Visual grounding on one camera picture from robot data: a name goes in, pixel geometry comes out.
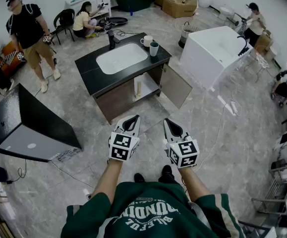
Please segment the orange bag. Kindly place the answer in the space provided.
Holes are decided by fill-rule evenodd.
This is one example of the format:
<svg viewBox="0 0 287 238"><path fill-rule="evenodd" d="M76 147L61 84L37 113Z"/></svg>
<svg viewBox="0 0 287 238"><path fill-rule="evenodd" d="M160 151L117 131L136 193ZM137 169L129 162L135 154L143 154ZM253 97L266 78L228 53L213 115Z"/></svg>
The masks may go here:
<svg viewBox="0 0 287 238"><path fill-rule="evenodd" d="M0 59L0 68L6 76L11 76L24 63L24 61L18 59L17 54L18 52L12 42L9 42L0 50L0 56L2 57Z"/></svg>

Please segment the black equipment bag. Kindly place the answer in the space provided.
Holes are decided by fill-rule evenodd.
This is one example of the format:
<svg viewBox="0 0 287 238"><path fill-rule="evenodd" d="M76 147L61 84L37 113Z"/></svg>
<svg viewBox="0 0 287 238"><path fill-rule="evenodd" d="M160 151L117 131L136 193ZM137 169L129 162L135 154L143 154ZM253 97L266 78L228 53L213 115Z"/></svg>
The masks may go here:
<svg viewBox="0 0 287 238"><path fill-rule="evenodd" d="M97 22L97 26L101 27L100 31L109 31L112 28L112 23L109 17L104 17Z"/></svg>

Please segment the small open cardboard box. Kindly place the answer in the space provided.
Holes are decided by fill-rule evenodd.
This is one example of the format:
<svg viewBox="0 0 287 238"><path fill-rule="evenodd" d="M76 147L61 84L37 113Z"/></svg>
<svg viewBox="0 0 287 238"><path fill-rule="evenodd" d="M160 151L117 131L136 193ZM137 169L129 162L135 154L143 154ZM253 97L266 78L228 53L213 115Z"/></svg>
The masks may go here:
<svg viewBox="0 0 287 238"><path fill-rule="evenodd" d="M269 30L264 30L262 35L258 38L254 49L261 55L265 55L269 50L270 46L273 43L273 39L271 37L271 32Z"/></svg>

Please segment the dark teal cup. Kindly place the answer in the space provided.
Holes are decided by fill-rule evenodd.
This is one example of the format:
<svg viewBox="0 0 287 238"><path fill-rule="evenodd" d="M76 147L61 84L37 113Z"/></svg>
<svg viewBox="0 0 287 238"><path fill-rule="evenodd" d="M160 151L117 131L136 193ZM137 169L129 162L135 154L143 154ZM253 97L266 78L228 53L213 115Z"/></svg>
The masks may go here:
<svg viewBox="0 0 287 238"><path fill-rule="evenodd" d="M149 49L150 49L150 56L155 57L157 55L159 44L157 42L151 42Z"/></svg>

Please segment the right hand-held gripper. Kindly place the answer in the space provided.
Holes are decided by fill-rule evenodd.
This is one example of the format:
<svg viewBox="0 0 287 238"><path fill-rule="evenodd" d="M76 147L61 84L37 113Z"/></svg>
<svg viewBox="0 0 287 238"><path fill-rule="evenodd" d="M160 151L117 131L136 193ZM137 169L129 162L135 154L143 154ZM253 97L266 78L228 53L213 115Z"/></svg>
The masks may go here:
<svg viewBox="0 0 287 238"><path fill-rule="evenodd" d="M197 140L177 121L166 118L163 125L170 160L178 169L195 166L200 153Z"/></svg>

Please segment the ribbed grey basket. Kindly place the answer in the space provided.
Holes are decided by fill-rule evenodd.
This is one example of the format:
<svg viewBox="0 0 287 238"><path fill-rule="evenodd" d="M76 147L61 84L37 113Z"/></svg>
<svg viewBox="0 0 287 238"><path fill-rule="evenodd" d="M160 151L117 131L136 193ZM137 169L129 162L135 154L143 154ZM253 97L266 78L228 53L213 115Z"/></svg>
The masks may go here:
<svg viewBox="0 0 287 238"><path fill-rule="evenodd" d="M188 21L186 21L182 27L181 37L178 42L178 45L181 48L184 48L188 35L199 30L200 28L198 26L192 25Z"/></svg>

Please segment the person's left forearm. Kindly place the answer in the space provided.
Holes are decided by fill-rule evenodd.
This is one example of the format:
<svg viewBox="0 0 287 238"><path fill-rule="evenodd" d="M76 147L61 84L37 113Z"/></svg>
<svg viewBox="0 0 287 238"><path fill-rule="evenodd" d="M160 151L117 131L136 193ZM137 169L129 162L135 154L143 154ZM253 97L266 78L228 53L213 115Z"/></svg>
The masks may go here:
<svg viewBox="0 0 287 238"><path fill-rule="evenodd" d="M92 197L94 197L98 193L103 193L108 197L110 203L113 203L122 164L123 161L110 159L104 173L99 179L98 184L91 195Z"/></svg>

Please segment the person's right forearm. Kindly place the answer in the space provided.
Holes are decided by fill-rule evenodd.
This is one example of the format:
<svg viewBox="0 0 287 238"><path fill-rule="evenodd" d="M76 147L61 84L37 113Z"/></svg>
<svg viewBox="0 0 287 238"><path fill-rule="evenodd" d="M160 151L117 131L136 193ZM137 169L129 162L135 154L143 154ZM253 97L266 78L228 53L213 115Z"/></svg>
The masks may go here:
<svg viewBox="0 0 287 238"><path fill-rule="evenodd" d="M210 191L191 167L181 168L178 171L180 172L182 180L185 183L191 201L194 202L203 196L211 195Z"/></svg>

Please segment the person's right leg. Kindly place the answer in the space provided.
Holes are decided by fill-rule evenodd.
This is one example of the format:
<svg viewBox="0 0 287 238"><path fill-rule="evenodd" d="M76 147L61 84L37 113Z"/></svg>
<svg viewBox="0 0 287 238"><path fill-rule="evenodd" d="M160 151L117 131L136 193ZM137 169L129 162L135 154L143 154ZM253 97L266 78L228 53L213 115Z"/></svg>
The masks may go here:
<svg viewBox="0 0 287 238"><path fill-rule="evenodd" d="M170 165L165 165L162 169L161 176L158 179L158 182L166 184L179 184L172 173L172 168Z"/></svg>

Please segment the black vanity with white sink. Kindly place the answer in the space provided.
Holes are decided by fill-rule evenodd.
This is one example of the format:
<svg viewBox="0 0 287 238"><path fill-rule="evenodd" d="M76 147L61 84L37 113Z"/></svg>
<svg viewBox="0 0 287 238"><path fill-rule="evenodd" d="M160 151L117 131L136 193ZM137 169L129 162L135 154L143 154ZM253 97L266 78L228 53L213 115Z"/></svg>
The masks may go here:
<svg viewBox="0 0 287 238"><path fill-rule="evenodd" d="M134 78L170 61L171 54L163 47L159 47L155 57L150 56L148 48L140 43L144 36L145 33L136 34L124 38L120 40L119 44L116 44L115 48L128 43L136 43L148 54L144 61L118 73L105 74L96 62L98 56L110 51L109 45L99 48L75 62L89 95L94 98L108 123L129 110L137 102Z"/></svg>

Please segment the black sink faucet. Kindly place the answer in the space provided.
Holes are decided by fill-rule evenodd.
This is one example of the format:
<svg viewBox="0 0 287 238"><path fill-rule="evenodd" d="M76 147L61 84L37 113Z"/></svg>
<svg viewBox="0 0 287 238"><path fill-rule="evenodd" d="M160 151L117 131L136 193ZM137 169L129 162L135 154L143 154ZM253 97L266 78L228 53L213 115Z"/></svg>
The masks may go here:
<svg viewBox="0 0 287 238"><path fill-rule="evenodd" d="M116 44L120 43L120 40L115 37L113 30L109 30L107 34L109 38L109 47L110 50L112 50L115 48Z"/></svg>

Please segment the green printed t-shirt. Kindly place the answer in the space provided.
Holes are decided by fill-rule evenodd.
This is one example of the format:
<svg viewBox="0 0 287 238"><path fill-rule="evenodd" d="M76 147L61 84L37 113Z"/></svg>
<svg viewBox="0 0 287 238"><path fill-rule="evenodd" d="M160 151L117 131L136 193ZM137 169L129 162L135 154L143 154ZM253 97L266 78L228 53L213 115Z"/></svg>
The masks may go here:
<svg viewBox="0 0 287 238"><path fill-rule="evenodd" d="M179 184L122 182L67 208L60 238L244 238L226 194L191 202Z"/></svg>

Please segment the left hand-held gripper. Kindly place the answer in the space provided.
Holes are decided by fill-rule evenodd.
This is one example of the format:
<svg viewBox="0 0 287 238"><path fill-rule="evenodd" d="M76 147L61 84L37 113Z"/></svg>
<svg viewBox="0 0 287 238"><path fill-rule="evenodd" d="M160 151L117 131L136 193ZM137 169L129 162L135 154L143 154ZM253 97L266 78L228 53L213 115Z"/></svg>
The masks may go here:
<svg viewBox="0 0 287 238"><path fill-rule="evenodd" d="M132 157L140 142L138 137L134 137L139 134L140 123L141 118L139 115L126 116L116 123L109 140L109 158L128 161ZM124 132L128 132L131 136L123 134Z"/></svg>

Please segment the white ceramic mug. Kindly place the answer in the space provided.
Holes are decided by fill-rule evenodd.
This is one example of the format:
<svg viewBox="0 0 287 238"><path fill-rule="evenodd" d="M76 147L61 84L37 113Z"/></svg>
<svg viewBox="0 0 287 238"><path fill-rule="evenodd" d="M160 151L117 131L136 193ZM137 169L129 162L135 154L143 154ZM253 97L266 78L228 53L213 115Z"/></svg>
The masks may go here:
<svg viewBox="0 0 287 238"><path fill-rule="evenodd" d="M150 35L146 35L140 40L140 43L147 48L150 47L151 42L153 42L153 37Z"/></svg>

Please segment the grey cabinet door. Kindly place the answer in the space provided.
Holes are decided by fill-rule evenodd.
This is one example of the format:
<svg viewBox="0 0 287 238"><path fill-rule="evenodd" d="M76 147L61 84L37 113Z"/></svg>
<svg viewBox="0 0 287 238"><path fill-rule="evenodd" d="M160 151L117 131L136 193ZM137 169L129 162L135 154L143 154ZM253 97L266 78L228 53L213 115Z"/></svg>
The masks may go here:
<svg viewBox="0 0 287 238"><path fill-rule="evenodd" d="M192 87L165 63L162 68L160 90L179 109L191 92Z"/></svg>

